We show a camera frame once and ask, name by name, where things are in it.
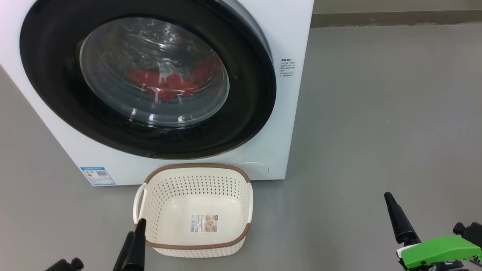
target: basket handle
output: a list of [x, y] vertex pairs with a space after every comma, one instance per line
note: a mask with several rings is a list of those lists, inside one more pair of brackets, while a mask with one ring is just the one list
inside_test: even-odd
[[[144, 202], [146, 201], [146, 192], [147, 192], [146, 185], [147, 183], [143, 183], [137, 190], [137, 193], [135, 194], [134, 206], [132, 207], [132, 217], [134, 219], [134, 224], [137, 224], [139, 222], [139, 215], [141, 215], [142, 211], [144, 210]], [[141, 210], [138, 214], [137, 209], [139, 207], [139, 200], [142, 192], [144, 192], [144, 194], [142, 195]]]
[[248, 223], [251, 223], [251, 219], [253, 218], [253, 187], [251, 186], [251, 183], [248, 183], [248, 192], [249, 192]]

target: red cloth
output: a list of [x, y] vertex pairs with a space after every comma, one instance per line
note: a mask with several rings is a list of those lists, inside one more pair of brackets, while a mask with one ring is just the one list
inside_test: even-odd
[[170, 101], [178, 94], [189, 96], [197, 91], [210, 70], [220, 72], [220, 62], [217, 58], [199, 61], [191, 70], [189, 80], [182, 78], [176, 71], [167, 78], [162, 78], [160, 73], [144, 69], [132, 70], [128, 77], [152, 96], [157, 96], [157, 99]]

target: glass door window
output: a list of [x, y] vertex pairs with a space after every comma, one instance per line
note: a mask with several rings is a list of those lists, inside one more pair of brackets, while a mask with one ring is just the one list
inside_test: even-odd
[[98, 27], [81, 46], [80, 67], [101, 100], [148, 125], [196, 125], [216, 114], [229, 93], [216, 52], [157, 19], [129, 17]]

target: brown basket rim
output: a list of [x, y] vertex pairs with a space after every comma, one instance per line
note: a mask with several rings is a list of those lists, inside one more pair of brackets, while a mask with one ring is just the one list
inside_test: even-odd
[[[174, 165], [166, 165], [162, 166], [156, 170], [154, 170], [149, 176], [147, 176], [146, 180], [144, 181], [146, 184], [148, 184], [151, 179], [159, 172], [169, 170], [169, 169], [179, 169], [179, 168], [191, 168], [191, 167], [210, 167], [210, 168], [223, 168], [223, 169], [231, 169], [234, 171], [237, 171], [240, 173], [244, 179], [246, 180], [246, 183], [250, 183], [248, 175], [242, 171], [240, 168], [235, 167], [233, 165], [227, 165], [227, 164], [216, 164], [216, 163], [187, 163], [187, 164], [174, 164]], [[246, 235], [248, 234], [249, 228], [251, 227], [251, 223], [247, 223], [246, 227], [244, 227], [243, 232], [241, 233], [240, 236], [238, 236], [236, 239], [234, 239], [231, 242], [226, 242], [226, 243], [219, 243], [219, 244], [201, 244], [201, 245], [175, 245], [175, 244], [158, 244], [158, 243], [153, 243], [150, 241], [146, 240], [146, 245], [154, 248], [163, 248], [163, 249], [179, 249], [179, 250], [200, 250], [200, 249], [213, 249], [213, 248], [222, 248], [222, 247], [228, 247], [235, 245], [239, 243]]]

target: energy label sticker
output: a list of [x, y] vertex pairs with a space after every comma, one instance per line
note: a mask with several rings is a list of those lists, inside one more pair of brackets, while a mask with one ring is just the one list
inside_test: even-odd
[[84, 172], [85, 176], [89, 179], [92, 185], [115, 185], [116, 183], [112, 180], [107, 170], [100, 167], [81, 167], [80, 170]]

